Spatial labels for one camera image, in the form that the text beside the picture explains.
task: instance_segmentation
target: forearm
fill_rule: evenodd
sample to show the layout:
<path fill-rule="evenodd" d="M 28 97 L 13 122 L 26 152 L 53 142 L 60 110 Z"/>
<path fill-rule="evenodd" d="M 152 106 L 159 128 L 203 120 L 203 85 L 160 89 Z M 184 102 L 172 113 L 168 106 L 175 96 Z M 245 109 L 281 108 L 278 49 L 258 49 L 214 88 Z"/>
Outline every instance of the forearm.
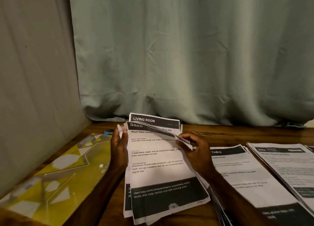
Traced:
<path fill-rule="evenodd" d="M 201 175 L 242 226 L 277 225 L 241 196 L 216 170 L 211 171 L 210 175 Z"/>
<path fill-rule="evenodd" d="M 125 167 L 109 167 L 92 193 L 82 202 L 64 225 L 97 225 L 114 190 L 121 181 L 124 171 Z"/>

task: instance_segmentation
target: printed number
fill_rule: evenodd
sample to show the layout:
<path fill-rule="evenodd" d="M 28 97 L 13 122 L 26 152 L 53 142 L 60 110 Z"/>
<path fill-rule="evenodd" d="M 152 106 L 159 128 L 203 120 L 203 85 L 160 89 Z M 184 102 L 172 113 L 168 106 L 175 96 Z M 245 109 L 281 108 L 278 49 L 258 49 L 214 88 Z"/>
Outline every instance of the printed number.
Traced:
<path fill-rule="evenodd" d="M 140 125 L 140 124 L 133 124 L 133 123 L 130 123 L 131 126 L 134 126 L 134 127 L 141 127 L 143 128 L 143 125 Z"/>

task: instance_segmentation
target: white wall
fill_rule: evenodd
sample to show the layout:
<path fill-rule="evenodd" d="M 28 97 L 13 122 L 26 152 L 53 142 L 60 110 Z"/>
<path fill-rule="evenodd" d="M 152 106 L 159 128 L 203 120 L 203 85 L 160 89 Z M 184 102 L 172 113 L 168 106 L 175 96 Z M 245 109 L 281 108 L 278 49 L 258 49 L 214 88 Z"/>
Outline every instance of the white wall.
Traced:
<path fill-rule="evenodd" d="M 0 195 L 75 137 L 81 109 L 69 0 L 0 0 Z"/>

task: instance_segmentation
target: person's right arm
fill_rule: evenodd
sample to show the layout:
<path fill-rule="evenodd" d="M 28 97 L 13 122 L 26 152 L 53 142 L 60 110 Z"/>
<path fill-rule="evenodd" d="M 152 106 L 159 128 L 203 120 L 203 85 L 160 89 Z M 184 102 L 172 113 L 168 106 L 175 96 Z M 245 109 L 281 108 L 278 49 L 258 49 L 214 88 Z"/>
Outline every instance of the person's right arm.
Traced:
<path fill-rule="evenodd" d="M 210 184 L 241 225 L 277 225 L 241 196 L 241 194 L 216 171 L 212 162 L 209 143 L 205 138 L 195 132 L 183 133 L 180 137 L 196 143 L 197 148 L 191 151 L 182 142 L 177 142 L 184 150 L 192 167 Z"/>

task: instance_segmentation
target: person's right hand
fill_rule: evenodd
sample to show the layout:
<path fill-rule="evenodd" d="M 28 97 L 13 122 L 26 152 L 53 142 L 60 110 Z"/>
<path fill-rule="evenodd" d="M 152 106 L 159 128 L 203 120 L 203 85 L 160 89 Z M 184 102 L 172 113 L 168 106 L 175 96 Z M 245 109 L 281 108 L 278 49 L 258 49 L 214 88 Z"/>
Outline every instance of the person's right hand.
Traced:
<path fill-rule="evenodd" d="M 184 150 L 194 170 L 201 176 L 215 175 L 217 172 L 213 165 L 208 141 L 194 131 L 182 133 L 179 136 L 196 145 L 196 149 L 192 151 L 183 142 L 176 142 Z"/>

